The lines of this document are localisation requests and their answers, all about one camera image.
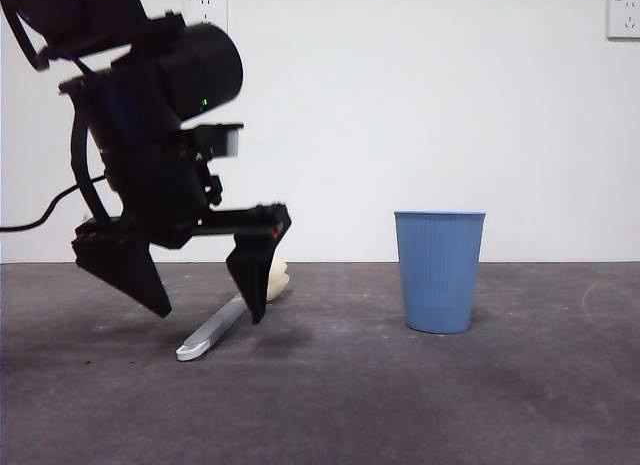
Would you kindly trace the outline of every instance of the gray floor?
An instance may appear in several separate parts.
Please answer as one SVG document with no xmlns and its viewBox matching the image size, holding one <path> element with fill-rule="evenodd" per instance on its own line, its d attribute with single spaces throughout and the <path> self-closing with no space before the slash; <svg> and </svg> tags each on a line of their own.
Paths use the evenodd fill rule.
<svg viewBox="0 0 640 465">
<path fill-rule="evenodd" d="M 3 464 L 640 463 L 640 264 L 482 265 L 447 337 L 403 325 L 397 265 L 294 264 L 192 363 L 233 283 L 161 272 L 164 321 L 73 265 L 2 267 Z"/>
</svg>

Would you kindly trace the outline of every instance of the power outlet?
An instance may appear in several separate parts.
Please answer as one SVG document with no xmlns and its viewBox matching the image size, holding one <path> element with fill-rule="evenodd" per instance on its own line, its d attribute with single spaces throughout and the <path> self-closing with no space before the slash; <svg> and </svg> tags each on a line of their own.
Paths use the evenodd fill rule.
<svg viewBox="0 0 640 465">
<path fill-rule="evenodd" d="M 229 33 L 229 0 L 183 0 L 182 16 L 187 25 L 211 23 Z"/>
<path fill-rule="evenodd" d="M 609 0 L 607 36 L 640 38 L 640 0 Z"/>
</svg>

